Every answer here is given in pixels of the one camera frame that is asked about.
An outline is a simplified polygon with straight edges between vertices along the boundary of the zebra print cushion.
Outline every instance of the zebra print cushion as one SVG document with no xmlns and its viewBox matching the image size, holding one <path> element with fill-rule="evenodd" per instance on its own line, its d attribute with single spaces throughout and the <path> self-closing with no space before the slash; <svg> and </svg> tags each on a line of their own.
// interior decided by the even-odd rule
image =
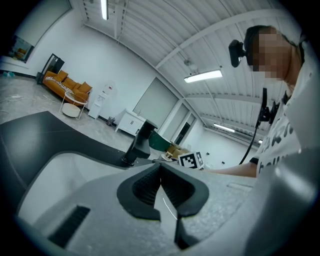
<svg viewBox="0 0 320 256">
<path fill-rule="evenodd" d="M 68 87 L 64 86 L 61 82 L 57 81 L 56 79 L 54 79 L 52 76 L 47 76 L 45 78 L 45 80 L 50 80 L 50 81 L 54 81 L 55 83 L 57 83 L 62 89 L 64 89 L 67 93 L 73 94 L 74 92 L 69 89 Z"/>
</svg>

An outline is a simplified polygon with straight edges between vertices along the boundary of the orange sofa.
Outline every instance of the orange sofa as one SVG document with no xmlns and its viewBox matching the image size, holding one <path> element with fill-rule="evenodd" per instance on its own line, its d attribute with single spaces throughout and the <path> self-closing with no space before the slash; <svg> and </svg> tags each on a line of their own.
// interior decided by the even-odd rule
<svg viewBox="0 0 320 256">
<path fill-rule="evenodd" d="M 80 84 L 78 82 L 73 81 L 71 78 L 68 77 L 68 73 L 60 70 L 59 74 L 53 73 L 51 71 L 47 71 L 43 78 L 43 84 L 45 84 L 49 89 L 54 91 L 56 94 L 58 94 L 61 98 L 65 97 L 65 90 L 60 87 L 59 84 L 57 84 L 55 81 L 52 80 L 46 80 L 47 77 L 53 77 L 56 81 L 61 82 L 65 87 L 68 87 L 70 90 L 74 93 L 74 99 L 79 102 L 83 102 L 82 99 L 88 100 L 89 98 L 89 92 L 92 89 L 90 85 L 88 85 L 86 82 L 83 84 Z M 73 104 L 74 101 L 71 99 L 65 97 L 65 101 Z"/>
</svg>

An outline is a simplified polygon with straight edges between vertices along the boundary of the person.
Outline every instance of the person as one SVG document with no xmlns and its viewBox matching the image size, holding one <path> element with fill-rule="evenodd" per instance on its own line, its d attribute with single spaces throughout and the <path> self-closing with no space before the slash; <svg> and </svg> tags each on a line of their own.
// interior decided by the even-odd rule
<svg viewBox="0 0 320 256">
<path fill-rule="evenodd" d="M 257 177 L 266 166 L 275 165 L 282 158 L 301 151 L 301 143 L 286 111 L 306 88 L 308 81 L 319 73 L 319 65 L 316 54 L 304 35 L 301 35 L 300 42 L 296 45 L 273 26 L 257 25 L 248 28 L 243 46 L 251 70 L 264 72 L 266 78 L 284 81 L 287 85 L 286 92 L 269 133 L 255 156 L 245 164 L 206 172 Z"/>
</svg>

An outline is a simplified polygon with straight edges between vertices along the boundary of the white ceiling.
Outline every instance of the white ceiling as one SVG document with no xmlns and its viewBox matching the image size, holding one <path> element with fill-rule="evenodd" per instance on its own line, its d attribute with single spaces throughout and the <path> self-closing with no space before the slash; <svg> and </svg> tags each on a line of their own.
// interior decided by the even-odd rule
<svg viewBox="0 0 320 256">
<path fill-rule="evenodd" d="M 244 59 L 231 66 L 228 46 L 243 42 L 247 28 L 272 25 L 297 43 L 301 33 L 290 14 L 274 0 L 109 0 L 109 19 L 102 19 L 100 0 L 81 0 L 84 24 L 119 41 L 157 69 L 213 130 L 222 124 L 253 135 L 262 88 L 268 100 L 279 101 L 282 82 L 252 73 Z M 196 71 L 221 69 L 222 78 L 186 83 Z M 262 123 L 256 138 L 269 129 Z"/>
</svg>

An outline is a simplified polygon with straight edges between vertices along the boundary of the fluorescent light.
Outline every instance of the fluorescent light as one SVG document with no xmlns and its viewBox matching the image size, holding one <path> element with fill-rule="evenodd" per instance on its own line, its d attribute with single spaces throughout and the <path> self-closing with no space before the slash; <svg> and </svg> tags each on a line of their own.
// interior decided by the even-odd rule
<svg viewBox="0 0 320 256">
<path fill-rule="evenodd" d="M 220 124 L 216 124 L 216 123 L 214 123 L 213 125 L 214 125 L 215 127 L 218 127 L 218 128 L 220 128 L 220 129 L 223 129 L 223 130 L 226 130 L 226 131 L 229 131 L 229 132 L 232 132 L 232 133 L 234 133 L 234 132 L 235 132 L 235 130 L 234 130 L 234 129 L 230 129 L 230 128 L 225 127 L 225 126 L 222 126 L 222 125 L 220 125 Z"/>
<path fill-rule="evenodd" d="M 186 83 L 191 83 L 195 81 L 211 79 L 211 78 L 222 78 L 222 74 L 220 70 L 209 71 L 201 74 L 194 74 L 192 76 L 188 76 L 184 79 Z"/>
<path fill-rule="evenodd" d="M 101 0 L 102 18 L 107 20 L 107 0 Z"/>
</svg>

